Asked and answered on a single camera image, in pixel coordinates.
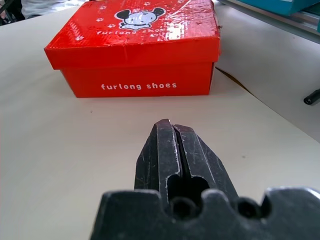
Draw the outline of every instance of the white table surface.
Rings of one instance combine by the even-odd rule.
[[[75,10],[0,28],[1,240],[88,239],[102,193],[133,188],[161,118],[193,127],[242,196],[320,190],[320,144],[218,71],[210,96],[75,98],[43,51]]]
[[[320,103],[303,99],[320,89],[320,44],[215,3],[221,29],[217,66],[320,143]]]

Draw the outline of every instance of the black tool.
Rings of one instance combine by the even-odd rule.
[[[167,119],[142,149],[134,188],[102,196],[91,240],[320,239],[318,192],[270,188],[261,205],[239,197],[194,130]]]
[[[308,105],[314,104],[316,101],[320,99],[320,89],[315,90],[313,93],[311,93],[309,96],[307,96],[305,99],[303,99],[303,102]]]

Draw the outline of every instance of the cartoon mouse logo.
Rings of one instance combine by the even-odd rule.
[[[156,7],[153,11],[143,10],[135,13],[131,13],[130,10],[126,9],[117,12],[114,17],[122,20],[119,23],[121,29],[139,30],[150,28],[151,23],[157,21],[158,17],[165,13],[166,10],[161,7]]]

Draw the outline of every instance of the teal box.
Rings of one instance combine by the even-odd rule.
[[[239,0],[245,4],[281,15],[291,15],[308,8],[320,0]]]

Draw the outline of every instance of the red shoe box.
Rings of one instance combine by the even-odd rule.
[[[78,98],[207,95],[220,31],[211,0],[89,1],[44,50]]]

